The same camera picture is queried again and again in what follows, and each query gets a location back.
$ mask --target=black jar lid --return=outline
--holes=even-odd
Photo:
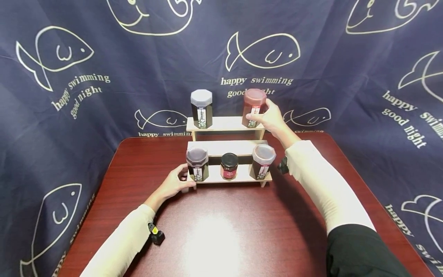
[[[238,165],[238,157],[233,153],[225,153],[221,158],[221,163],[225,168],[233,168]]]

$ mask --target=wearable device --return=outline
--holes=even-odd
[[[152,222],[148,223],[148,229],[149,229],[149,232],[151,232],[150,237],[152,239],[152,242],[155,245],[162,244],[162,242],[165,239],[165,234],[162,231],[160,231],[159,229],[157,229],[157,227]]]
[[[281,172],[281,174],[286,174],[289,173],[289,168],[288,168],[288,157],[284,157],[280,164],[277,166],[278,170]]]

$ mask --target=wooden shelf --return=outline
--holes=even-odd
[[[239,164],[237,167],[237,175],[234,179],[226,180],[220,175],[220,165],[210,165],[209,168],[209,176],[201,183],[250,183],[250,182],[260,182],[266,183],[268,181],[272,181],[271,173],[268,172],[266,178],[264,180],[255,180],[251,175],[251,164]],[[188,175],[188,181],[191,181],[192,178]]]
[[[225,153],[234,153],[237,156],[251,156],[257,144],[268,144],[266,140],[216,140],[216,141],[189,141],[188,149],[192,146],[204,147],[209,157],[221,157]]]
[[[188,149],[192,146],[201,146],[208,150],[208,156],[221,157],[225,153],[234,153],[237,156],[252,156],[252,151],[257,144],[268,144],[266,140],[216,140],[216,141],[189,141]],[[256,180],[251,175],[251,164],[239,164],[237,175],[234,179],[226,180],[220,175],[220,165],[209,166],[209,177],[200,183],[251,183],[258,182],[264,187],[267,182],[272,181],[271,173],[268,172],[264,180]]]
[[[255,128],[245,127],[241,123],[242,117],[213,117],[212,125],[207,129],[199,129],[194,125],[194,119],[188,117],[186,124],[186,131],[191,132],[192,140],[196,141],[196,132],[229,132],[229,131],[255,131],[256,139],[263,139],[265,128],[262,124],[257,125]]]

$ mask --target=cartoon fish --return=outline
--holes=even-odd
[[[275,41],[272,38],[279,39],[278,47],[280,50],[272,49],[276,47]],[[258,58],[257,53],[260,53],[262,47],[268,49],[266,51],[267,55]],[[240,50],[237,32],[229,39],[226,49],[228,56],[226,57],[225,66],[228,71],[231,71],[233,65],[240,57],[249,65],[264,69],[285,66],[300,58],[300,45],[298,41],[292,35],[286,33],[268,35]]]
[[[291,121],[294,124],[309,127],[318,125],[331,119],[331,112],[328,108],[315,109],[297,117],[292,117],[293,112],[294,110],[291,110],[283,115],[283,120],[285,123]]]
[[[174,13],[174,16],[178,18],[184,18],[189,15],[187,21],[184,23],[183,26],[181,26],[176,31],[157,31],[152,32],[150,31],[150,22],[151,15],[148,12],[142,11],[143,9],[140,7],[144,6],[143,0],[127,0],[127,7],[123,7],[123,4],[121,4],[119,1],[117,4],[112,4],[112,0],[106,0],[108,2],[109,9],[112,12],[112,15],[114,16],[115,20],[120,24],[120,26],[125,29],[128,32],[131,32],[133,34],[138,35],[152,35],[152,36],[165,36],[165,35],[175,35],[179,32],[183,31],[186,27],[188,27],[189,23],[192,20],[192,15],[194,13],[194,5],[193,3],[196,2],[197,4],[201,4],[202,0],[191,0],[190,3],[186,0],[175,0],[176,5],[180,5],[182,8],[185,9],[184,12],[178,12],[174,6],[171,3],[171,0],[167,0],[167,3],[169,4],[169,8]],[[166,24],[165,22],[173,22],[175,19],[167,19],[167,18],[161,18],[161,23]]]
[[[431,65],[432,61],[436,57],[436,55],[440,51],[429,53],[423,57],[421,57],[412,67],[412,71],[408,72],[398,83],[398,89],[402,89],[407,85],[410,85],[416,81],[421,81],[421,85],[423,86],[424,90],[429,93],[431,96],[433,96],[435,99],[441,101],[443,103],[443,97],[437,95],[434,93],[426,84],[426,79],[429,77],[434,77],[438,75],[442,75],[443,72],[437,72],[433,74],[428,74],[427,71],[429,69],[429,66]]]
[[[29,261],[20,261],[21,277],[38,276],[36,260],[63,236],[77,210],[81,193],[82,184],[72,183],[57,187],[43,197],[32,237],[31,258]]]
[[[84,62],[94,55],[94,50],[73,32],[58,26],[48,26],[35,36],[35,58],[16,41],[19,62],[34,74],[37,83],[53,91],[46,71],[60,72]]]
[[[161,110],[155,112],[150,117],[148,117],[148,119],[146,119],[141,114],[140,110],[137,110],[134,114],[134,117],[137,120],[137,126],[142,130],[144,129],[146,123],[152,124],[157,127],[174,128],[186,126],[188,120],[188,118],[182,113],[170,110]]]
[[[440,0],[357,0],[349,14],[346,33],[388,32],[411,22],[422,9],[430,11]]]
[[[420,208],[420,206],[417,204],[417,201],[419,199],[424,199],[425,201],[427,200],[427,201],[432,201],[432,202],[430,204],[428,204],[426,209],[423,211],[423,209]],[[413,201],[405,201],[405,202],[403,202],[403,204],[401,204],[402,211],[407,211],[407,212],[411,212],[411,213],[415,213],[415,214],[419,214],[419,215],[424,216],[424,224],[426,226],[427,233],[429,234],[429,236],[431,237],[435,246],[438,248],[438,250],[440,250],[441,253],[443,253],[443,249],[434,237],[434,234],[429,226],[429,219],[431,218],[433,220],[443,223],[443,219],[435,217],[437,211],[440,211],[440,212],[442,211],[443,205],[439,205],[438,208],[434,209],[434,206],[442,201],[443,201],[442,199],[437,198],[435,196],[419,195],[419,196],[415,197]]]

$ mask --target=navy blue cloth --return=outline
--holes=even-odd
[[[19,1],[0,11],[0,275],[56,276],[118,144],[187,136],[190,93],[263,89],[328,132],[443,273],[440,0]]]

